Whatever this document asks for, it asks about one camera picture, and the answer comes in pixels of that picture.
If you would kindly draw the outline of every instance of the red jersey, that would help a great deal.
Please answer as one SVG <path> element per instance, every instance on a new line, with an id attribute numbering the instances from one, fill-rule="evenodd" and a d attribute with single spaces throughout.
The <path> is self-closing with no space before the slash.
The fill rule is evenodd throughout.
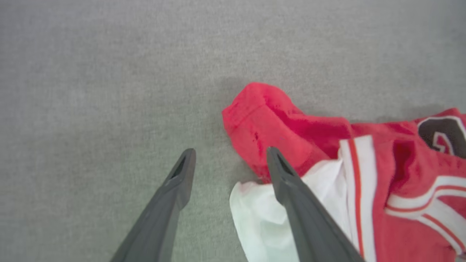
<path id="1" fill-rule="evenodd" d="M 466 244 L 466 116 L 350 124 L 303 114 L 280 89 L 251 83 L 223 112 L 238 154 L 270 182 L 277 147 L 300 176 L 343 158 L 353 244 L 372 261 L 454 261 Z"/>

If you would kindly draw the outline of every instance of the white stripe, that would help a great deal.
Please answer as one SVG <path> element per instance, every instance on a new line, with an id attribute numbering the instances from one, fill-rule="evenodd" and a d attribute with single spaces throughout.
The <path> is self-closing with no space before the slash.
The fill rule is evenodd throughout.
<path id="1" fill-rule="evenodd" d="M 351 161 L 351 151 L 350 145 L 348 144 L 347 140 L 340 141 L 340 151 L 341 158 L 343 158 L 343 167 L 345 170 L 345 179 L 346 185 L 348 187 L 348 198 L 347 198 L 347 205 L 348 205 L 348 217 L 349 217 L 349 231 L 351 233 L 351 242 L 355 246 L 356 250 L 359 252 L 359 241 L 357 235 L 357 226 L 356 226 L 356 189 L 354 185 L 354 169 L 353 169 L 353 161 Z"/>
<path id="2" fill-rule="evenodd" d="M 371 136 L 355 139 L 359 169 L 361 173 L 361 231 L 363 234 L 364 259 L 377 261 L 374 242 L 372 209 L 377 187 L 377 165 Z"/>
<path id="3" fill-rule="evenodd" d="M 442 235 L 451 244 L 451 246 L 455 250 L 455 252 L 458 253 L 458 250 L 460 250 L 458 244 L 441 227 L 437 226 L 437 224 L 435 224 L 434 222 L 430 221 L 429 219 L 427 219 L 425 217 L 419 217 L 417 220 L 419 222 L 431 227 L 433 230 L 437 231 L 440 235 Z"/>
<path id="4" fill-rule="evenodd" d="M 404 209 L 422 207 L 427 204 L 432 197 L 446 195 L 452 191 L 452 189 L 445 189 L 435 192 L 439 186 L 459 186 L 466 190 L 466 179 L 454 176 L 438 176 L 431 188 L 425 194 L 415 198 L 405 198 L 391 194 L 388 198 L 387 204 L 391 207 Z"/>
<path id="5" fill-rule="evenodd" d="M 437 199 L 438 197 L 441 196 L 457 196 L 457 197 L 463 197 L 466 198 L 466 191 L 460 191 L 460 190 L 455 190 L 455 189 L 444 189 L 444 190 L 439 190 L 434 194 L 433 200 Z M 398 217 L 403 217 L 403 218 L 409 218 L 409 219 L 415 219 L 419 216 L 422 216 L 426 212 L 427 209 L 429 209 L 433 203 L 432 202 L 426 206 L 423 209 L 420 209 L 418 211 L 413 211 L 413 212 L 400 212 L 400 211 L 394 211 L 389 208 L 385 208 L 385 212 L 389 215 L 394 215 Z"/>
<path id="6" fill-rule="evenodd" d="M 426 211 L 426 214 L 438 220 L 444 227 L 455 234 L 455 236 L 461 241 L 463 245 L 466 245 L 466 219 L 458 214 L 453 208 L 440 200 L 434 200 L 432 201 L 431 207 Z M 441 234 L 451 244 L 458 255 L 463 253 L 464 250 L 461 250 L 459 243 L 457 243 L 442 228 L 425 217 L 420 217 L 418 220 L 432 227 L 439 234 Z"/>

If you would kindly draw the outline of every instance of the clothing pile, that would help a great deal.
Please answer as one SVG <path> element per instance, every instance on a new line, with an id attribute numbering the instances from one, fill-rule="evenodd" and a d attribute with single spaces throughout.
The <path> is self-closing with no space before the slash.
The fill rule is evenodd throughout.
<path id="1" fill-rule="evenodd" d="M 303 114 L 251 83 L 223 110 L 233 147 L 263 181 L 237 183 L 234 224 L 250 262 L 299 261 L 266 149 L 278 148 L 367 262 L 454 261 L 466 248 L 466 115 L 350 124 Z"/>

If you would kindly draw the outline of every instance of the black number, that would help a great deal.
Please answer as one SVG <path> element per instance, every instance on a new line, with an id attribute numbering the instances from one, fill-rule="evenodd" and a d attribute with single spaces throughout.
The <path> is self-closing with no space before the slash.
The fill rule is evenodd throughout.
<path id="1" fill-rule="evenodd" d="M 466 159 L 466 134 L 458 117 L 430 117 L 419 123 L 419 136 L 434 150 Z"/>

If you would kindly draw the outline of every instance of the red stripe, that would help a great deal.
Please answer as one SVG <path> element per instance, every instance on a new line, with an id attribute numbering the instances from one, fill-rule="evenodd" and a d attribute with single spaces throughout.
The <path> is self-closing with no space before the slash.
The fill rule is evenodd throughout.
<path id="1" fill-rule="evenodd" d="M 351 160 L 353 161 L 355 200 L 356 200 L 356 227 L 357 240 L 359 242 L 359 253 L 364 258 L 363 233 L 361 228 L 361 171 L 359 170 L 359 159 L 357 157 L 356 144 L 354 140 L 348 140 Z"/>
<path id="2" fill-rule="evenodd" d="M 440 190 L 446 190 L 446 189 L 453 189 L 453 190 L 466 192 L 466 188 L 462 186 L 438 186 L 435 189 L 435 191 L 432 193 L 432 196 L 431 198 L 429 198 L 429 201 L 425 205 L 422 205 L 420 207 L 414 207 L 414 208 L 399 208 L 399 207 L 392 207 L 392 206 L 387 205 L 387 209 L 397 211 L 397 212 L 402 212 L 402 213 L 415 212 L 415 211 L 426 209 L 429 206 L 429 204 L 432 202 L 432 200 L 434 199 L 435 193 L 437 193 Z"/>
<path id="3" fill-rule="evenodd" d="M 438 221 L 437 219 L 431 217 L 428 214 L 424 214 L 422 216 L 427 218 L 428 220 L 432 221 L 434 224 L 439 226 L 443 231 L 445 231 L 445 233 L 447 233 L 451 238 L 453 238 L 453 240 L 455 240 L 455 242 L 458 244 L 459 248 L 461 248 L 461 251 L 466 250 L 466 247 L 463 244 L 463 242 L 461 242 L 461 240 L 458 237 L 456 237 L 455 234 L 453 234 L 453 232 L 450 231 L 447 227 L 445 227 L 440 221 Z"/>

